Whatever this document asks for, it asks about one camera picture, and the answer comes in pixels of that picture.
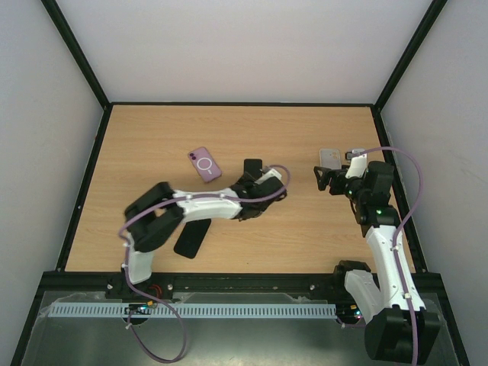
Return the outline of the phone with black screen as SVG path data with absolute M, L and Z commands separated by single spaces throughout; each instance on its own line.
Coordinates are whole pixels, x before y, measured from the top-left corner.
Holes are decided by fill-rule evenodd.
M 253 181 L 262 177 L 263 163 L 261 159 L 245 159 L 243 162 L 243 175 Z

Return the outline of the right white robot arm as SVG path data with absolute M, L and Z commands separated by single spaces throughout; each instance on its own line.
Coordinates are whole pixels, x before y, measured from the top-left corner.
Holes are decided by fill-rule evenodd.
M 343 299 L 353 297 L 361 311 L 369 357 L 424 365 L 441 320 L 426 309 L 409 272 L 400 216 L 390 205 L 393 166 L 356 157 L 341 169 L 316 166 L 313 172 L 321 191 L 349 199 L 362 236 L 373 252 L 376 274 L 360 262 L 341 261 L 344 273 L 332 280 L 334 293 Z

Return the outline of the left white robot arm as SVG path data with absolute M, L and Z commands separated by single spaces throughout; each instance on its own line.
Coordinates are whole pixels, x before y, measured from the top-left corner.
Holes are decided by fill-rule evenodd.
M 154 252 L 182 223 L 199 220 L 248 220 L 259 217 L 269 205 L 286 196 L 287 183 L 276 169 L 254 179 L 243 175 L 220 191 L 188 192 L 161 182 L 124 211 L 125 224 L 119 237 L 125 240 L 123 268 L 131 284 L 152 275 Z

